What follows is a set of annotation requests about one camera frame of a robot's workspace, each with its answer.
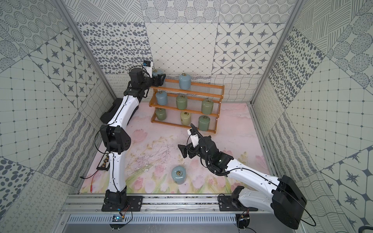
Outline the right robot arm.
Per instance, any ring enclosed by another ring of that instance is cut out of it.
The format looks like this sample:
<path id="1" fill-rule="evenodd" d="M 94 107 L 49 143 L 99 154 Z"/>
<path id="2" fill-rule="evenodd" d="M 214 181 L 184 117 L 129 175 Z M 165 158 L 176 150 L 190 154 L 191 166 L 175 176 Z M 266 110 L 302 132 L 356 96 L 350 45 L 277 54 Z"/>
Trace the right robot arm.
<path id="1" fill-rule="evenodd" d="M 261 209 L 274 214 L 285 226 L 293 230 L 299 228 L 307 199 L 291 177 L 279 178 L 244 165 L 220 151 L 211 137 L 203 136 L 194 124 L 188 130 L 188 137 L 190 143 L 178 145 L 184 158 L 198 156 L 212 174 L 238 180 L 258 191 L 254 195 L 243 186 L 236 187 L 231 194 L 231 203 L 236 209 Z"/>

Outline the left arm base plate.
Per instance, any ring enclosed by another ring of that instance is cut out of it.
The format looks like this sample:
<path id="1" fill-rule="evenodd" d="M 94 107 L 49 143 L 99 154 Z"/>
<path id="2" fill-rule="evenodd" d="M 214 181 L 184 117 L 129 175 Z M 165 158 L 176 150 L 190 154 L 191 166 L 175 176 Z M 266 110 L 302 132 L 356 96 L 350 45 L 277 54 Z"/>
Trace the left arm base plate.
<path id="1" fill-rule="evenodd" d="M 128 208 L 130 212 L 140 212 L 143 199 L 143 196 L 105 197 L 101 211 L 119 212 Z"/>

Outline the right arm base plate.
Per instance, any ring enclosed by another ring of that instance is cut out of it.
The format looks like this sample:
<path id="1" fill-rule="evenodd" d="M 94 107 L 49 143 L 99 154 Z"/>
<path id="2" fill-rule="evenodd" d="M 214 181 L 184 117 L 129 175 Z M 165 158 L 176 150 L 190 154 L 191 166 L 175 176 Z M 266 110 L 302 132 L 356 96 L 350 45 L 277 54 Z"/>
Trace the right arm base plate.
<path id="1" fill-rule="evenodd" d="M 257 208 L 254 207 L 245 207 L 243 206 L 238 199 L 233 199 L 231 196 L 226 196 L 226 195 L 219 195 L 217 197 L 217 201 L 219 204 L 219 210 L 221 212 L 233 212 L 233 211 L 241 211 L 241 212 L 246 212 L 246 211 L 258 211 Z"/>

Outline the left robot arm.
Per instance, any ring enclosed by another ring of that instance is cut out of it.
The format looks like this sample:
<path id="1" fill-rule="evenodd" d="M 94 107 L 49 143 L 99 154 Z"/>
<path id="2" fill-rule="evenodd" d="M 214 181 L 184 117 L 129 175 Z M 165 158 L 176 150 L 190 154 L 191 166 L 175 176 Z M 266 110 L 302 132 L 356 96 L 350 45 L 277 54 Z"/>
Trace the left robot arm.
<path id="1" fill-rule="evenodd" d="M 123 93 L 121 102 L 115 101 L 108 112 L 103 114 L 107 120 L 100 127 L 100 134 L 109 154 L 109 185 L 105 192 L 103 210 L 122 210 L 127 208 L 127 186 L 124 175 L 125 154 L 131 146 L 131 138 L 126 127 L 139 108 L 149 89 L 162 86 L 166 74 L 153 75 L 148 68 L 135 66 L 129 70 L 130 81 Z"/>

